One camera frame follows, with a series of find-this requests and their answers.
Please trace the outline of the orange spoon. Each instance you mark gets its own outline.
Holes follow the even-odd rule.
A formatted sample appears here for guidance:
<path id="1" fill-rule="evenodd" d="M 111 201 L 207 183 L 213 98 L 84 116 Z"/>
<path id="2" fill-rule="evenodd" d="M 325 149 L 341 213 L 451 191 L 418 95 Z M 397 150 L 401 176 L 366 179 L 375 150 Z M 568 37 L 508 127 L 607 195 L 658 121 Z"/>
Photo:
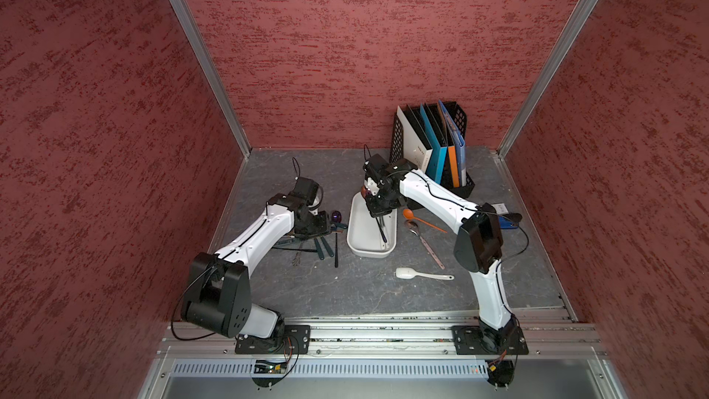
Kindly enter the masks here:
<path id="1" fill-rule="evenodd" d="M 441 231 L 441 232 L 443 232 L 443 233 L 446 233 L 446 230 L 445 230 L 445 229 L 440 228 L 440 227 L 438 227 L 437 225 L 434 225 L 434 224 L 432 224 L 432 223 L 430 223 L 430 222 L 428 222 L 428 221 L 426 221 L 426 220 L 424 220 L 424 219 L 422 219 L 422 218 L 420 218 L 420 217 L 415 216 L 414 212 L 413 212 L 412 210 L 408 209 L 408 208 L 406 208 L 406 209 L 403 210 L 403 216 L 404 216 L 404 218 L 405 218 L 407 221 L 419 222 L 419 223 L 421 223 L 421 224 L 428 225 L 429 227 L 431 227 L 431 228 L 433 228 L 433 229 L 435 229 L 435 230 L 438 230 L 438 231 Z"/>

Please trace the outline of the pink handled rainbow spoon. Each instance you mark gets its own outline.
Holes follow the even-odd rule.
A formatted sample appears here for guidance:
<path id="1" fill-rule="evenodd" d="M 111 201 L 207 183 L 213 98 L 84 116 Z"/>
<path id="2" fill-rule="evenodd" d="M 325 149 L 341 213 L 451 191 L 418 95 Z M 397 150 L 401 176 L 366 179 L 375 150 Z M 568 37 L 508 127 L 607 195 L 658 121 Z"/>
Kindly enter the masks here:
<path id="1" fill-rule="evenodd" d="M 444 270 L 445 269 L 444 263 L 439 258 L 439 256 L 435 253 L 435 251 L 432 249 L 432 247 L 429 245 L 429 243 L 426 241 L 426 238 L 424 238 L 424 236 L 422 236 L 422 234 L 419 231 L 418 224 L 414 221 L 406 221 L 405 225 L 409 229 L 409 231 L 419 239 L 419 241 L 421 242 L 421 244 L 423 245 L 423 247 L 427 251 L 428 255 L 434 260 L 434 262 L 436 262 L 437 266 L 439 266 L 439 268 L 441 268 L 441 270 Z"/>

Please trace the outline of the white rectangular storage box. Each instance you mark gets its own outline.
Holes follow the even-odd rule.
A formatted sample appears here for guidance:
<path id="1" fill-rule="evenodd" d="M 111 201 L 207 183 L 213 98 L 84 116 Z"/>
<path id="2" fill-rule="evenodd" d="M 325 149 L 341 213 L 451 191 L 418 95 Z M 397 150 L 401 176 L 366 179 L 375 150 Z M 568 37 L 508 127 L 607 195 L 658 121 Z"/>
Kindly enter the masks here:
<path id="1" fill-rule="evenodd" d="M 383 216 L 388 243 L 384 246 L 375 218 L 371 217 L 364 198 L 356 193 L 352 199 L 347 230 L 347 245 L 360 258 L 387 258 L 397 245 L 397 210 Z"/>

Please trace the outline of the dark blue handled spoon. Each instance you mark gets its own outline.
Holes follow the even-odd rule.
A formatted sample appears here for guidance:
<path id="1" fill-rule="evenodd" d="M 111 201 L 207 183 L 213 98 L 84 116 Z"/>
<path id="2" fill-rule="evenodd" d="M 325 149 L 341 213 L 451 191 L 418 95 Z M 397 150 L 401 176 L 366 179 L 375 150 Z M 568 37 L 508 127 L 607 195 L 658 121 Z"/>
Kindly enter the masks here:
<path id="1" fill-rule="evenodd" d="M 376 223 L 378 226 L 378 231 L 380 232 L 381 241 L 382 241 L 383 245 L 385 246 L 388 243 L 388 240 L 387 240 L 387 236 L 385 234 L 385 225 L 384 225 L 383 217 L 377 216 L 375 218 L 375 220 L 376 220 Z"/>

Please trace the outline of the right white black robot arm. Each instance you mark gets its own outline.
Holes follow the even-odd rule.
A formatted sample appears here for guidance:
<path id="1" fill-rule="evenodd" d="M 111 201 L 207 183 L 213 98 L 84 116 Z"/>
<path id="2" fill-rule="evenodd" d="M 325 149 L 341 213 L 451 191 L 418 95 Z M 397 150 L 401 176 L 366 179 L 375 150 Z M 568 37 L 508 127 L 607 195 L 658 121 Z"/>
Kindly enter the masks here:
<path id="1" fill-rule="evenodd" d="M 456 234 L 453 256 L 471 275 L 481 334 L 500 347 L 517 328 L 517 318 L 502 282 L 503 237 L 495 208 L 453 194 L 405 159 L 390 164 L 375 154 L 365 160 L 363 170 L 361 193 L 371 217 L 390 214 L 413 201 Z"/>

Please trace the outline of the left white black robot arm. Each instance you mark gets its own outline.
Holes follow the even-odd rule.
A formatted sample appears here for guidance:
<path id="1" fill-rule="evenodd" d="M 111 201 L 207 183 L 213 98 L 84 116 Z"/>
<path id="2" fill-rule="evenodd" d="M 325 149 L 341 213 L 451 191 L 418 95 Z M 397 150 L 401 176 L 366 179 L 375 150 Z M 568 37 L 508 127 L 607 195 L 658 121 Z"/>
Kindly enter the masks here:
<path id="1" fill-rule="evenodd" d="M 250 277 L 284 236 L 318 238 L 330 233 L 321 192 L 277 194 L 240 236 L 216 253 L 199 254 L 189 267 L 180 319 L 228 338 L 270 339 L 280 334 L 279 313 L 252 302 Z"/>

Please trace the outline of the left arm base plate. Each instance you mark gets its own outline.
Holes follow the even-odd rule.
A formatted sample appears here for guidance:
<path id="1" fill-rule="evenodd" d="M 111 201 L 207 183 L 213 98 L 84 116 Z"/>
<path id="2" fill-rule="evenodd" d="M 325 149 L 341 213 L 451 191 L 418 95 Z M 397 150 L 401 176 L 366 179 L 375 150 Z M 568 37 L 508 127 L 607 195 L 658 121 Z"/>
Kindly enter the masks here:
<path id="1" fill-rule="evenodd" d="M 311 338 L 310 325 L 277 325 L 267 338 L 240 335 L 234 352 L 238 355 L 300 356 L 308 353 Z"/>

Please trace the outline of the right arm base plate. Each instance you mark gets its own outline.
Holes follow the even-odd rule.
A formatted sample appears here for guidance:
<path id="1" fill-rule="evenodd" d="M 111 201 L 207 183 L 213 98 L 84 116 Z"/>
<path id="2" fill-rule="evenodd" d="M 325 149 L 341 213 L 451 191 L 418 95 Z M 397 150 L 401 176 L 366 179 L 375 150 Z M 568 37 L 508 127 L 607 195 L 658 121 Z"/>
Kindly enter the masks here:
<path id="1" fill-rule="evenodd" d="M 521 328 L 508 324 L 500 330 L 487 326 L 452 326 L 452 343 L 459 356 L 526 356 L 529 348 Z"/>

